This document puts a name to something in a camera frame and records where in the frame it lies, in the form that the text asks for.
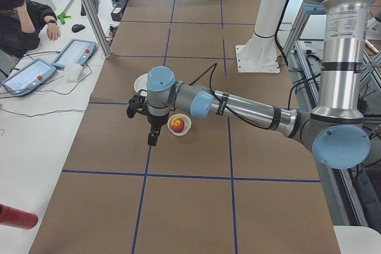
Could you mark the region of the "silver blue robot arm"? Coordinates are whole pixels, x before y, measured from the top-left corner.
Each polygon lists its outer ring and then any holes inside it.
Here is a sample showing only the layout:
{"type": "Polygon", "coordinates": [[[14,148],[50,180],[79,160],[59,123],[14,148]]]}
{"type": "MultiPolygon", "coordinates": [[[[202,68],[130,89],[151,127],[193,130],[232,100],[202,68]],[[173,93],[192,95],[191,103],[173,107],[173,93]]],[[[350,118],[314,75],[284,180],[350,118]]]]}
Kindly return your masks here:
{"type": "Polygon", "coordinates": [[[306,0],[326,12],[318,104],[310,112],[281,109],[228,93],[190,86],[176,80],[167,67],[148,73],[145,104],[151,124],[148,144],[156,145],[170,108],[194,117],[210,112],[234,116],[250,125],[281,132],[334,169],[352,168],[370,152],[363,115],[357,108],[368,10],[376,0],[306,0]]]}

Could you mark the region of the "person's hand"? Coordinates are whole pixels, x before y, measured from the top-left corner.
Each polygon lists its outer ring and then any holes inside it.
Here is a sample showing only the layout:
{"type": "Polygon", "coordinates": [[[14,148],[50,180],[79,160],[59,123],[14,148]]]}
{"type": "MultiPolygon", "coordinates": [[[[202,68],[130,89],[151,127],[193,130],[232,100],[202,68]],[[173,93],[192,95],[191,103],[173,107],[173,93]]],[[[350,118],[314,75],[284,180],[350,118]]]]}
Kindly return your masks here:
{"type": "Polygon", "coordinates": [[[55,41],[61,37],[60,28],[56,23],[48,23],[46,32],[49,40],[55,41]]]}

